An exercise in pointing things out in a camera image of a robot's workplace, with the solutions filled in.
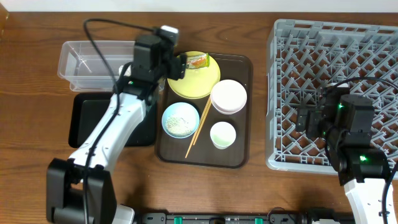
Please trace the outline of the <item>white tissue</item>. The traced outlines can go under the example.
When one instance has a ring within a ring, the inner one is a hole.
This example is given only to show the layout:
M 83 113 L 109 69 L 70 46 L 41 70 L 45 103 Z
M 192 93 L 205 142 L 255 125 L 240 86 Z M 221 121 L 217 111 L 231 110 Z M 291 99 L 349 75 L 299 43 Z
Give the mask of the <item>white tissue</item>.
M 119 76 L 120 77 L 130 77 L 131 76 L 131 66 L 122 65 L 119 67 Z

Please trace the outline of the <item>white pink bowl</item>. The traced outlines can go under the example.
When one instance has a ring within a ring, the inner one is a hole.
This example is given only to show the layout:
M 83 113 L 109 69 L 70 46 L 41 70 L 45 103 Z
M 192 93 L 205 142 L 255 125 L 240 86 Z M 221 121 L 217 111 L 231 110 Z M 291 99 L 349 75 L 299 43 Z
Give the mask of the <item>white pink bowl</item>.
M 246 89 L 235 80 L 222 80 L 211 91 L 211 104 L 222 114 L 235 114 L 244 108 L 247 102 Z

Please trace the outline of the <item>black rectangular waste tray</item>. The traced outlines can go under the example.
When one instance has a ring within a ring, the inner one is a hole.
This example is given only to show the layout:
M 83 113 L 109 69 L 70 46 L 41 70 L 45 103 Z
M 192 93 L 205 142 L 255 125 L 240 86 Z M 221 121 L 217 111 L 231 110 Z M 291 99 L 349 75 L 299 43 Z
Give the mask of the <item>black rectangular waste tray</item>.
M 68 143 L 79 148 L 88 138 L 108 109 L 111 92 L 79 93 L 73 101 Z M 157 106 L 151 107 L 143 122 L 130 135 L 126 146 L 150 146 L 157 134 Z

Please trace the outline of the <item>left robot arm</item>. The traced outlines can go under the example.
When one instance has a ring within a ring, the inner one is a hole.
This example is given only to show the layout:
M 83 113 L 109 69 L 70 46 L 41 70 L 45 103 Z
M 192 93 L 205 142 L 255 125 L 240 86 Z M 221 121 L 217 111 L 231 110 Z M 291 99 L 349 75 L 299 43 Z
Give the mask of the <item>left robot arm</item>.
M 135 211 L 116 201 L 111 174 L 133 131 L 156 103 L 159 81 L 182 79 L 186 55 L 174 56 L 178 32 L 141 35 L 132 62 L 119 73 L 108 109 L 67 160 L 47 168 L 46 218 L 51 223 L 133 223 Z

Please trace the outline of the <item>green orange snack wrapper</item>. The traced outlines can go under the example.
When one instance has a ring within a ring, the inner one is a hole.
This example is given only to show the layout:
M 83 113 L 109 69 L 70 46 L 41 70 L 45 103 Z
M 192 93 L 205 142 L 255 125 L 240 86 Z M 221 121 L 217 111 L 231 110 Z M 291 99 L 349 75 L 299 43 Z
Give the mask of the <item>green orange snack wrapper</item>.
M 206 68 L 210 65 L 210 56 L 205 54 L 191 55 L 187 57 L 186 69 Z

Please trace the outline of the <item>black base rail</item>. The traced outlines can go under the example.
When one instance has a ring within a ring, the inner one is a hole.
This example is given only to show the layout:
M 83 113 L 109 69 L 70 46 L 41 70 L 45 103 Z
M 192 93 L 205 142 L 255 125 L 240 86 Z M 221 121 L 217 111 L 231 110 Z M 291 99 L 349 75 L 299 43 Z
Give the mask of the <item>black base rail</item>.
M 285 223 L 354 223 L 354 217 L 348 213 L 336 213 L 333 210 L 310 210 L 303 213 L 274 210 L 268 214 L 257 215 L 220 215 L 220 214 L 166 214 L 145 213 L 135 223 L 141 224 L 285 224 Z

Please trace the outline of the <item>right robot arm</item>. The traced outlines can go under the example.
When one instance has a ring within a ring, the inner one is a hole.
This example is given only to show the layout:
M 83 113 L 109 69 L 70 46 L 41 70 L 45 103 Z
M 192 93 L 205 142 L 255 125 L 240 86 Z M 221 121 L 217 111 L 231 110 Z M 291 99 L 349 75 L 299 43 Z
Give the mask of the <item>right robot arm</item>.
M 396 223 L 387 156 L 371 146 L 374 107 L 349 88 L 325 90 L 316 107 L 297 109 L 295 129 L 308 138 L 323 138 L 329 163 L 351 205 L 356 223 Z

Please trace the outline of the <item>white cup green inside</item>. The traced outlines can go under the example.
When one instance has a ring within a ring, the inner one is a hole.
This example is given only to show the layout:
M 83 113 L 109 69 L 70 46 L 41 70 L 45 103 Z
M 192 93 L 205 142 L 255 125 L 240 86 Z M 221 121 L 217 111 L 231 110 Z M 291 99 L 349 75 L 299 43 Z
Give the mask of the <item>white cup green inside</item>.
M 236 130 L 225 121 L 215 123 L 210 129 L 210 138 L 217 149 L 226 149 L 236 140 Z

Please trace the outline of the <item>light blue bowl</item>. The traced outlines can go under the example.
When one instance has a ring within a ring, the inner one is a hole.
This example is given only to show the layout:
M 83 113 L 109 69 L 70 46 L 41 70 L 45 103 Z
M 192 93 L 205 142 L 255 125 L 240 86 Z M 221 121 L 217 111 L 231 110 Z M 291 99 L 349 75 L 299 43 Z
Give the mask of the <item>light blue bowl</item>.
M 162 128 L 171 137 L 183 139 L 198 128 L 200 117 L 197 109 L 189 103 L 177 102 L 166 108 L 162 115 Z

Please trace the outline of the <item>pile of white rice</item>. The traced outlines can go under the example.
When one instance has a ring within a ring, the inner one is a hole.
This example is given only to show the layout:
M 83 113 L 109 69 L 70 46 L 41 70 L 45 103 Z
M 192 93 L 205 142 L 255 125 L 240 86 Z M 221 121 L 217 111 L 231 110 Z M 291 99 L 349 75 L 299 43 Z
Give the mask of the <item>pile of white rice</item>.
M 171 135 L 182 138 L 192 133 L 195 124 L 183 117 L 172 115 L 167 118 L 165 127 Z

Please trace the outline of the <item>yellow plate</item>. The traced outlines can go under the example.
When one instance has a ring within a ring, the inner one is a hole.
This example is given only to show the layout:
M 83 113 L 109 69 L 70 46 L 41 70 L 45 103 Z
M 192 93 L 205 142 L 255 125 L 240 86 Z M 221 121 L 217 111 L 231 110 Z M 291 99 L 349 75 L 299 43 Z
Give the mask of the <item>yellow plate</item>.
M 183 79 L 167 79 L 171 90 L 178 96 L 191 100 L 208 96 L 220 81 L 221 72 L 216 60 L 209 56 L 210 65 L 200 69 L 187 69 Z

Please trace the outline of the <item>wooden chopstick right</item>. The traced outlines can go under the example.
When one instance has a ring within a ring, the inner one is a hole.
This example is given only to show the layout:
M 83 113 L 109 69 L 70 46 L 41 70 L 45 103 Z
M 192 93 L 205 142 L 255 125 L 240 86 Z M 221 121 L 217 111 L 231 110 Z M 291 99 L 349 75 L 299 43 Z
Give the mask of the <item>wooden chopstick right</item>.
M 202 113 L 201 118 L 200 118 L 199 127 L 198 127 L 198 129 L 196 131 L 195 137 L 193 138 L 193 145 L 196 144 L 197 138 L 198 138 L 198 136 L 200 134 L 200 131 L 201 131 L 202 127 L 203 127 L 203 124 L 205 122 L 205 119 L 206 119 L 206 116 L 208 114 L 208 111 L 209 111 L 210 107 L 211 107 L 211 98 L 208 98 L 208 101 L 206 103 L 205 109 L 203 110 L 203 113 Z

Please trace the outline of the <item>clear plastic waste bin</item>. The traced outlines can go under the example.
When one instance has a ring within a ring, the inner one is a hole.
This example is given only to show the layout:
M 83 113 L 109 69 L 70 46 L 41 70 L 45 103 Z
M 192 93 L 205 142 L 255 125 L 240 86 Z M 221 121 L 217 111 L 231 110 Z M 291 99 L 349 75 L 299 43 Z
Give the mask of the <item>clear plastic waste bin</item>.
M 96 45 L 115 77 L 124 64 L 133 60 L 133 41 L 97 40 Z M 88 40 L 67 41 L 62 45 L 58 76 L 70 82 L 71 91 L 111 91 L 113 82 L 101 57 Z

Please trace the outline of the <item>grey dishwasher rack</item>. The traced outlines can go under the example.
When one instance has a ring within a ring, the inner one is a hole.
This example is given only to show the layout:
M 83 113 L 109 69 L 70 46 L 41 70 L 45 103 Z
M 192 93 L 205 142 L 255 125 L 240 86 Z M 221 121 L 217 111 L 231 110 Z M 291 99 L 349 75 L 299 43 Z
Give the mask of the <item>grey dishwasher rack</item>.
M 295 130 L 297 108 L 315 107 L 322 89 L 349 80 L 375 109 L 371 145 L 397 162 L 397 28 L 279 19 L 267 40 L 266 165 L 334 174 L 324 140 Z

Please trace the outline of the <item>wooden chopstick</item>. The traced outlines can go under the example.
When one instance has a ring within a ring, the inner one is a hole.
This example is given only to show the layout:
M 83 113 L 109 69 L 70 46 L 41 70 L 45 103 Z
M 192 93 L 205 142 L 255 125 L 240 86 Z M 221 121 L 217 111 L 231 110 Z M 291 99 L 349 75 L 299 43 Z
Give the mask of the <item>wooden chopstick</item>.
M 208 101 L 206 102 L 205 108 L 204 108 L 204 110 L 203 110 L 203 112 L 202 112 L 202 115 L 201 115 L 201 117 L 200 117 L 199 126 L 198 126 L 197 130 L 195 131 L 195 133 L 194 133 L 194 135 L 193 135 L 193 138 L 192 138 L 192 140 L 191 140 L 191 143 L 190 143 L 190 145 L 189 145 L 189 147 L 188 147 L 188 149 L 187 149 L 185 158 L 188 157 L 191 148 L 195 145 L 195 143 L 196 143 L 196 141 L 197 141 L 198 135 L 199 135 L 199 133 L 200 133 L 200 131 L 201 131 L 203 125 L 204 125 L 204 122 L 205 122 L 205 120 L 206 120 L 206 117 L 207 117 L 207 114 L 208 114 L 208 112 L 209 112 L 210 106 L 211 106 L 211 99 L 208 98 Z
M 206 119 L 206 116 L 208 114 L 208 111 L 209 111 L 210 107 L 211 107 L 211 98 L 208 98 L 208 101 L 206 103 L 205 109 L 203 110 L 203 113 L 202 113 L 201 118 L 200 118 L 199 127 L 198 127 L 198 129 L 196 131 L 195 137 L 193 138 L 193 145 L 196 144 L 197 138 L 198 138 L 198 136 L 200 134 L 200 131 L 201 131 L 202 127 L 203 127 L 203 124 L 205 122 L 205 119 Z

